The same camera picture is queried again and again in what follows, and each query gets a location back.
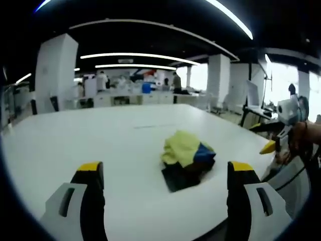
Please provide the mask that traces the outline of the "person's right hand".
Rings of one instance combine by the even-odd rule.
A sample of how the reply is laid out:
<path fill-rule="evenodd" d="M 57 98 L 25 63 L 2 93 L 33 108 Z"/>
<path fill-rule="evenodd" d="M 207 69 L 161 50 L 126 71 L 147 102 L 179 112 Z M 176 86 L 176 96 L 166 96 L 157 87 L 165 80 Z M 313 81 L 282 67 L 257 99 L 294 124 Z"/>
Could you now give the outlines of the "person's right hand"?
<path fill-rule="evenodd" d="M 299 144 L 304 139 L 307 128 L 306 122 L 297 122 L 292 128 L 291 146 L 295 149 L 299 149 Z"/>

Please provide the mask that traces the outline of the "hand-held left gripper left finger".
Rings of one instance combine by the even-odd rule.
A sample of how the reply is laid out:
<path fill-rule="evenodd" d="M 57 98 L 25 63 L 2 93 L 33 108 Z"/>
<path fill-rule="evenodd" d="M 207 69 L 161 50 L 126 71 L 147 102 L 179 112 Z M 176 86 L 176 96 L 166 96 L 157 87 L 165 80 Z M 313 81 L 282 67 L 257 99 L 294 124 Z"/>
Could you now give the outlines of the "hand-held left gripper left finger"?
<path fill-rule="evenodd" d="M 103 163 L 81 165 L 46 201 L 42 227 L 54 240 L 107 240 Z"/>

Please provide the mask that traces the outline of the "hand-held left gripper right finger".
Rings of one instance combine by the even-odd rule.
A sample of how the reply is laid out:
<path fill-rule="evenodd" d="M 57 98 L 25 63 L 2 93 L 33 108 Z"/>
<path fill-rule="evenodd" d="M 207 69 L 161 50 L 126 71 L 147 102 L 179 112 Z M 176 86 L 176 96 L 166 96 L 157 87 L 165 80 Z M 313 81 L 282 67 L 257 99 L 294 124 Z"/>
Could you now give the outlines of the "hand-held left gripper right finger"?
<path fill-rule="evenodd" d="M 226 240 L 276 240 L 292 222 L 284 199 L 247 163 L 228 162 Z"/>

